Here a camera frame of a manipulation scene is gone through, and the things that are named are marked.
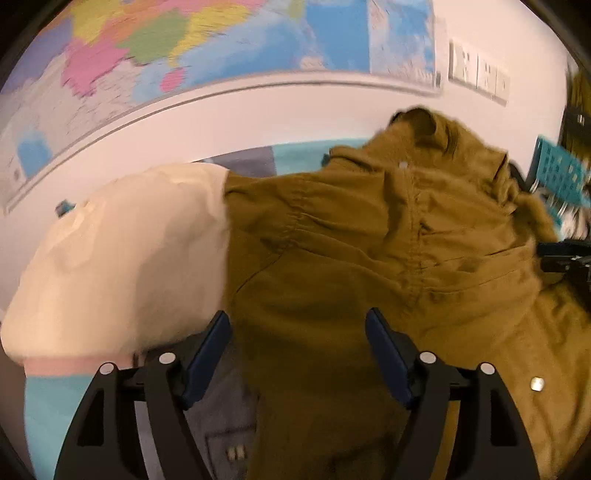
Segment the mustard brown jacket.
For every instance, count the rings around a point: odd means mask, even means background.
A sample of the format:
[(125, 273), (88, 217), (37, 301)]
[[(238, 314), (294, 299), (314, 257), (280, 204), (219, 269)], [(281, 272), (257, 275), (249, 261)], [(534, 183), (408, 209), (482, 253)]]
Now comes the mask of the mustard brown jacket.
[(224, 307), (257, 397), (250, 479), (380, 479), (408, 415), (365, 334), (378, 308), (445, 362), (493, 364), (540, 475), (590, 454), (590, 316), (539, 268), (555, 233), (505, 153), (417, 108), (321, 170), (230, 174)]

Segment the olive hanging clothes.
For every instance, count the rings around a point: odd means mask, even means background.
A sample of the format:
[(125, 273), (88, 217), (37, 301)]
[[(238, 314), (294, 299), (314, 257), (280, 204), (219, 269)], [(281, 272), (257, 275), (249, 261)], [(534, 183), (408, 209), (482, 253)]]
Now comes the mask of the olive hanging clothes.
[(559, 144), (590, 166), (590, 76), (584, 70), (569, 74)]

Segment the top teal plastic basket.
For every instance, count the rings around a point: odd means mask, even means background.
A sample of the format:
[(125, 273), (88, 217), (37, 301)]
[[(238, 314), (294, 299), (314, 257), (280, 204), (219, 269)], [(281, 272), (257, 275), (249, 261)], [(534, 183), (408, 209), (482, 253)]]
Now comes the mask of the top teal plastic basket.
[(531, 186), (543, 186), (564, 203), (589, 208), (589, 179), (590, 170), (580, 160), (545, 137), (537, 138), (528, 172)]

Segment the cream folded garment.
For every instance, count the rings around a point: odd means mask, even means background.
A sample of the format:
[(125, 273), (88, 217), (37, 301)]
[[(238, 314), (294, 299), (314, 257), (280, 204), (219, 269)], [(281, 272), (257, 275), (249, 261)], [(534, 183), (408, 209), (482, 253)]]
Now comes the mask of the cream folded garment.
[(221, 309), (228, 170), (166, 165), (118, 179), (48, 230), (2, 321), (14, 360), (129, 356)]

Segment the white network wall plate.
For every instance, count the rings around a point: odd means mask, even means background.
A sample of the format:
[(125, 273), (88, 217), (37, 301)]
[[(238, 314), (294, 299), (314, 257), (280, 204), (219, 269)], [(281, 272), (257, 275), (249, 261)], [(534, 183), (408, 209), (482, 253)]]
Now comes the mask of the white network wall plate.
[(506, 105), (509, 99), (511, 79), (506, 71), (498, 69), (495, 83), (495, 99)]

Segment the middle white wall socket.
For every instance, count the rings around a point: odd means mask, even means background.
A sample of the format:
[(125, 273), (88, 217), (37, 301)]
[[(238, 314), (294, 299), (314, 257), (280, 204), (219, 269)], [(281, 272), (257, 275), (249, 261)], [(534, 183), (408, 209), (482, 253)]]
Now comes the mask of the middle white wall socket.
[(477, 89), (489, 96), (496, 93), (497, 67), (485, 56), (478, 57)]

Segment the white wall socket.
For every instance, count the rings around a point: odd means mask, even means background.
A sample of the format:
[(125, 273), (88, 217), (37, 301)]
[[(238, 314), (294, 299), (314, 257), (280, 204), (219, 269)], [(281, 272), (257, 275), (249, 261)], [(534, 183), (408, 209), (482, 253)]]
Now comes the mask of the white wall socket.
[(496, 93), (497, 67), (485, 56), (478, 57), (477, 89), (489, 96)]
[(459, 40), (450, 41), (449, 79), (475, 89), (478, 76), (478, 53), (470, 45)]

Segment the left white wall socket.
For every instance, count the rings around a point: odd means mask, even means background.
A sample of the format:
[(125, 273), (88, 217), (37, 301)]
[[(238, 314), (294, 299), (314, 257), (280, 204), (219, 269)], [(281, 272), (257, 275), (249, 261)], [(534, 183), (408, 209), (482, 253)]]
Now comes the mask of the left white wall socket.
[(478, 76), (478, 53), (470, 45), (459, 40), (450, 41), (449, 79), (475, 89)]

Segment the colourful wall map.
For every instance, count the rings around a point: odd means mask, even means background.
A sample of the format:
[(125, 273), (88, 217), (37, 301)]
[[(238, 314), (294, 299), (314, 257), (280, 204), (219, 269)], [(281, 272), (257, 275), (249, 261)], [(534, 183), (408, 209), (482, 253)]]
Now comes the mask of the colourful wall map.
[(245, 75), (329, 70), (431, 87), (429, 1), (75, 1), (1, 90), (1, 199), (145, 103)]

